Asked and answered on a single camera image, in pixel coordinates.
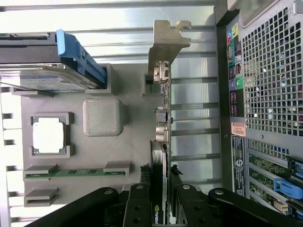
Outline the green loose RAM stick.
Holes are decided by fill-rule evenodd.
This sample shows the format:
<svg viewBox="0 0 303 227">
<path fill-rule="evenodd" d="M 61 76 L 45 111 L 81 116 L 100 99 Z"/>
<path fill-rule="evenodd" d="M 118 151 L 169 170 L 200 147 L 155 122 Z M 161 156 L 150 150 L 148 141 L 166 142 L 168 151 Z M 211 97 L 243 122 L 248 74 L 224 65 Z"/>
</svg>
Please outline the green loose RAM stick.
<svg viewBox="0 0 303 227">
<path fill-rule="evenodd" d="M 125 172 L 105 172 L 99 169 L 57 169 L 50 173 L 25 174 L 25 178 L 59 178 L 59 177 L 86 177 L 86 176 L 124 176 Z"/>
</svg>

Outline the blue card retention clip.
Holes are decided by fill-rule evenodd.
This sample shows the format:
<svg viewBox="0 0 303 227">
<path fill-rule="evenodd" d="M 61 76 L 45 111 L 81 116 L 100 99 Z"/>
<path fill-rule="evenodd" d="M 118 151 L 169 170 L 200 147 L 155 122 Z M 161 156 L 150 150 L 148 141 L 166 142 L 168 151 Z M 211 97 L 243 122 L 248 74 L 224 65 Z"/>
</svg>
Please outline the blue card retention clip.
<svg viewBox="0 0 303 227">
<path fill-rule="evenodd" d="M 300 177 L 303 177 L 303 159 L 287 156 L 288 171 Z"/>
<path fill-rule="evenodd" d="M 291 197 L 293 199 L 301 200 L 303 199 L 303 189 L 296 186 L 285 179 L 278 178 L 274 179 L 273 185 L 274 191 L 281 192 L 284 195 Z"/>
<path fill-rule="evenodd" d="M 298 205 L 293 201 L 287 201 L 288 212 L 292 217 L 298 220 L 303 220 L 303 206 Z"/>
</svg>

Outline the grey plastic parts rack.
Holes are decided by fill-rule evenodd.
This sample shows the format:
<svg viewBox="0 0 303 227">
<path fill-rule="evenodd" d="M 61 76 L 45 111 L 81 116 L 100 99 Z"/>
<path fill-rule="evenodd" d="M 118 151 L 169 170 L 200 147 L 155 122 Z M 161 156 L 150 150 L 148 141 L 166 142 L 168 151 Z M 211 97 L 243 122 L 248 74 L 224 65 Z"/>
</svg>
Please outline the grey plastic parts rack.
<svg viewBox="0 0 303 227">
<path fill-rule="evenodd" d="M 120 190 L 140 180 L 140 167 L 150 161 L 150 141 L 155 137 L 155 107 L 161 96 L 143 96 L 146 64 L 114 64 L 108 66 L 112 92 L 91 90 L 87 93 L 59 93 L 53 97 L 21 98 L 24 172 L 48 172 L 57 169 L 99 169 L 125 172 L 124 176 L 86 176 L 25 179 L 24 205 L 27 208 L 69 204 L 99 188 L 110 186 Z M 103 129 L 108 122 L 94 101 L 121 101 L 124 127 L 118 136 L 87 136 L 87 122 Z M 71 157 L 31 156 L 33 117 L 71 114 L 68 138 L 73 145 Z"/>
</svg>

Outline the silver CPU chip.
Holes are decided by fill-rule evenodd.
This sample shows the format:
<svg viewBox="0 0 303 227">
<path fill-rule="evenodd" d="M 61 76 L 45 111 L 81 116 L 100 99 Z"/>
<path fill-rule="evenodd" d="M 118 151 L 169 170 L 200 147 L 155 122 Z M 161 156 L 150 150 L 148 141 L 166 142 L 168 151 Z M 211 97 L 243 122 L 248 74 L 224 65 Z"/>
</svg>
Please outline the silver CPU chip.
<svg viewBox="0 0 303 227">
<path fill-rule="evenodd" d="M 33 148 L 41 154 L 59 154 L 64 148 L 64 124 L 59 118 L 38 118 L 33 123 Z"/>
</svg>

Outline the grey open PC case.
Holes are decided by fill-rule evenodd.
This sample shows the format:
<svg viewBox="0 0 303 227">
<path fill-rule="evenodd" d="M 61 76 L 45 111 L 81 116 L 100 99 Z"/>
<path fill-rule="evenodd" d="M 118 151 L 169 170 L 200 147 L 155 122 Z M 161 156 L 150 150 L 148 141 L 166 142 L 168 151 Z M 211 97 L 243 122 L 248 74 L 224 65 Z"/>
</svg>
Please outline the grey open PC case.
<svg viewBox="0 0 303 227">
<path fill-rule="evenodd" d="M 222 188 L 249 200 L 248 154 L 303 159 L 303 0 L 215 0 Z"/>
</svg>

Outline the hard disk with blue rails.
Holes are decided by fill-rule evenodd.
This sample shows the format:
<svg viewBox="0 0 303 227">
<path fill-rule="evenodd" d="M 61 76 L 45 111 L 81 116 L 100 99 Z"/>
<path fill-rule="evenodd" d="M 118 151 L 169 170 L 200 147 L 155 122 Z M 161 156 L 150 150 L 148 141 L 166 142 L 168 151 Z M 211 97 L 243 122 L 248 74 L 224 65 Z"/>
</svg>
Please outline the hard disk with blue rails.
<svg viewBox="0 0 303 227">
<path fill-rule="evenodd" d="M 54 93 L 107 88 L 107 69 L 63 30 L 0 34 L 0 84 Z"/>
</svg>

